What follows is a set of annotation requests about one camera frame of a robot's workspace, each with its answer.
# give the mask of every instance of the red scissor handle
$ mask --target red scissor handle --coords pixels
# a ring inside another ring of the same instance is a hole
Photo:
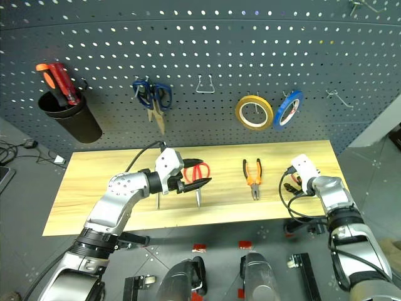
[[[198,180],[198,179],[202,179],[202,178],[203,178],[203,176],[202,176],[202,171],[201,171],[201,166],[206,166],[206,168],[207,168],[207,177],[209,177],[209,176],[211,175],[211,169],[210,169],[209,165],[207,165],[205,162],[199,163],[198,165],[195,165],[195,166],[192,168],[192,181],[190,181],[190,180],[188,179],[188,177],[187,177],[187,170],[188,170],[188,168],[184,168],[184,177],[185,177],[185,180],[186,180],[188,183],[192,183],[192,182],[194,182],[195,180]]]

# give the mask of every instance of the red tag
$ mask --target red tag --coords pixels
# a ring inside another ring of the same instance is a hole
[[[238,289],[238,299],[245,299],[245,291],[241,288]]]
[[[198,252],[198,253],[206,253],[206,245],[203,243],[196,243],[192,247],[192,252]]]
[[[238,248],[244,250],[252,250],[252,241],[240,240],[238,241]]]
[[[191,301],[203,301],[203,297],[200,296],[200,295],[198,295],[198,294],[195,293],[195,292],[192,292]]]

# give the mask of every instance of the tape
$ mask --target tape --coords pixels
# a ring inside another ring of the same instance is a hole
[[[263,113],[266,116],[266,119],[259,124],[247,120],[242,112],[242,110],[246,105],[257,105],[258,107],[262,108]],[[242,97],[237,103],[236,117],[248,129],[264,130],[268,128],[273,122],[273,110],[271,109],[270,104],[262,97],[255,95],[247,95],[245,97]]]
[[[303,93],[301,91],[295,91],[288,95],[274,116],[273,128],[275,130],[283,130],[292,120],[302,103]]]

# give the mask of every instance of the power adapter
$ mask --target power adapter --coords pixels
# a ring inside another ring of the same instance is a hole
[[[27,139],[23,144],[23,147],[25,149],[34,149],[36,146],[38,146],[38,141],[35,141],[33,139]]]

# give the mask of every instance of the screwdriver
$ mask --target screwdriver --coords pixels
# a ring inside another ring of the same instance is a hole
[[[78,98],[74,84],[72,83],[70,77],[65,71],[64,65],[62,63],[56,62],[49,64],[49,69],[51,74],[55,77],[61,91],[65,95],[70,105],[77,105],[80,102]]]
[[[39,71],[43,74],[44,80],[48,84],[51,94],[53,94],[55,99],[57,99],[58,105],[60,107],[67,107],[68,106],[67,99],[63,95],[63,92],[60,90],[60,87],[58,86],[56,79],[51,74],[49,66],[47,64],[37,64],[36,71]]]

